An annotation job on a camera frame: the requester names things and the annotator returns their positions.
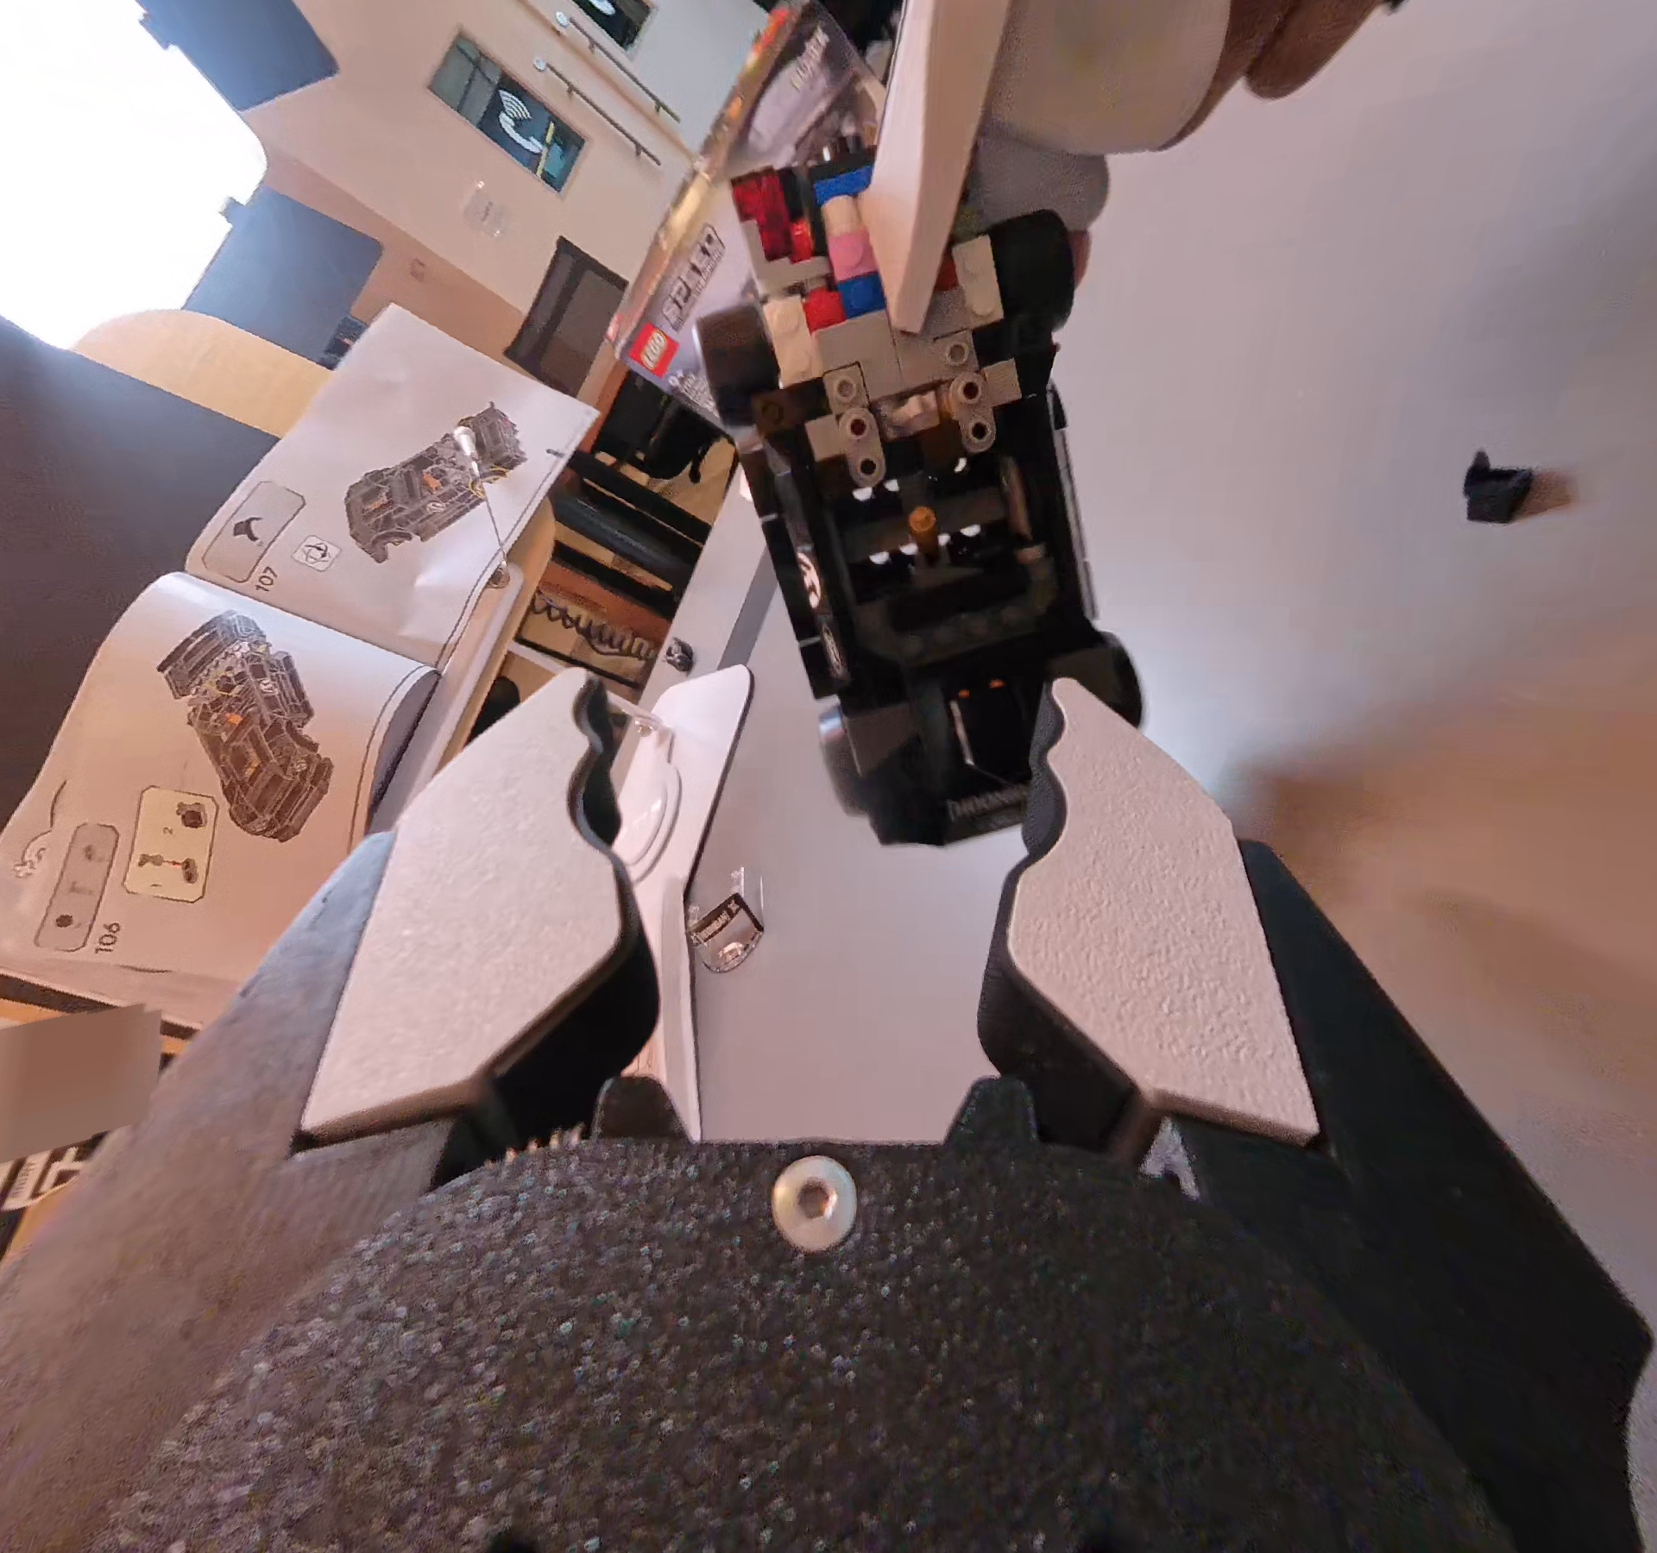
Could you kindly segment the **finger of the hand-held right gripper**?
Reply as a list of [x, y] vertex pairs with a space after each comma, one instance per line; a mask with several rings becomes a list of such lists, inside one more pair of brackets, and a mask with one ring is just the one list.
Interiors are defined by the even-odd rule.
[[865, 227], [888, 319], [922, 326], [1012, 0], [902, 0]]

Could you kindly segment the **lego instruction booklet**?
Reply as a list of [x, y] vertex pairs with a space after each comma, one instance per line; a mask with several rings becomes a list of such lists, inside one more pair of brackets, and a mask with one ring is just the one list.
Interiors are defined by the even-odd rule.
[[4, 970], [239, 986], [375, 826], [594, 421], [386, 308], [92, 658], [4, 832]]

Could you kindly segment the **lego set box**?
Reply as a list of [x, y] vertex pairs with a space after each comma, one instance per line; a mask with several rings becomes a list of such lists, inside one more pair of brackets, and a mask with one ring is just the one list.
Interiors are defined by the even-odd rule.
[[882, 84], [820, 0], [782, 0], [610, 323], [640, 378], [725, 428], [780, 387], [762, 303], [829, 287], [818, 183], [857, 193]]

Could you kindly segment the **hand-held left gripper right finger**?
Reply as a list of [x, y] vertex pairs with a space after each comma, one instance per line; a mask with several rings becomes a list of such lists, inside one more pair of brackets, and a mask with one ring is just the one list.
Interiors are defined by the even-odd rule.
[[1311, 1142], [1315, 1097], [1221, 807], [1074, 678], [1042, 697], [1031, 767], [978, 1034], [1031, 1094], [1037, 1133], [1148, 1149], [1193, 1117]]

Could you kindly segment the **black office chair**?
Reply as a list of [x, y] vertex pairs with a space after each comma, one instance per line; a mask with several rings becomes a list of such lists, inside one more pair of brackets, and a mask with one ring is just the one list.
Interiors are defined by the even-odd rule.
[[657, 669], [691, 663], [667, 660], [671, 622], [732, 488], [735, 446], [612, 353], [579, 398], [597, 416], [529, 529], [511, 645], [640, 701]]

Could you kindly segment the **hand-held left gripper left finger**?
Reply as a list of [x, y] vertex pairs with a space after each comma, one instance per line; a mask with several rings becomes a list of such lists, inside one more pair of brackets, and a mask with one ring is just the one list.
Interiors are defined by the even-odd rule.
[[477, 737], [391, 830], [300, 1131], [466, 1117], [493, 1149], [587, 1126], [660, 1011], [615, 853], [608, 694], [565, 672]]

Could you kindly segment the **clear lego windshield piece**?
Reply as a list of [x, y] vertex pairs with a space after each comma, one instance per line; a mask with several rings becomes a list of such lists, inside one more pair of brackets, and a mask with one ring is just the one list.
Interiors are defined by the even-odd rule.
[[764, 878], [759, 868], [735, 868], [726, 893], [710, 907], [687, 902], [687, 938], [694, 961], [723, 977], [744, 965], [766, 932]]

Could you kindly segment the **tiny black lego piece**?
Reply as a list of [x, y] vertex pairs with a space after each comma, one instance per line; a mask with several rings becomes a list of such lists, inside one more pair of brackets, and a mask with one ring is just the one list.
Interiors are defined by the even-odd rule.
[[1485, 450], [1464, 473], [1462, 496], [1472, 525], [1512, 525], [1521, 520], [1537, 488], [1533, 468], [1498, 466]]

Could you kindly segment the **black lego car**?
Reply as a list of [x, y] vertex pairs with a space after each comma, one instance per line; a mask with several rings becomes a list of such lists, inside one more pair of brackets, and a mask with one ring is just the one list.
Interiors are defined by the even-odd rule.
[[1073, 235], [1037, 210], [949, 236], [906, 333], [865, 186], [818, 183], [832, 283], [761, 306], [780, 387], [750, 398], [741, 464], [839, 801], [882, 844], [952, 844], [1021, 823], [1051, 681], [1132, 726], [1144, 696], [1096, 624], [1051, 378]]

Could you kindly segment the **white printed paper bag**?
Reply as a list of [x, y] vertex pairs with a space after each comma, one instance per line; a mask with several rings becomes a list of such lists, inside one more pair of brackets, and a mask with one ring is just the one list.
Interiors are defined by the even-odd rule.
[[113, 1006], [4, 1020], [4, 1210], [29, 1207], [72, 1149], [133, 1126], [160, 1074], [158, 1011]]

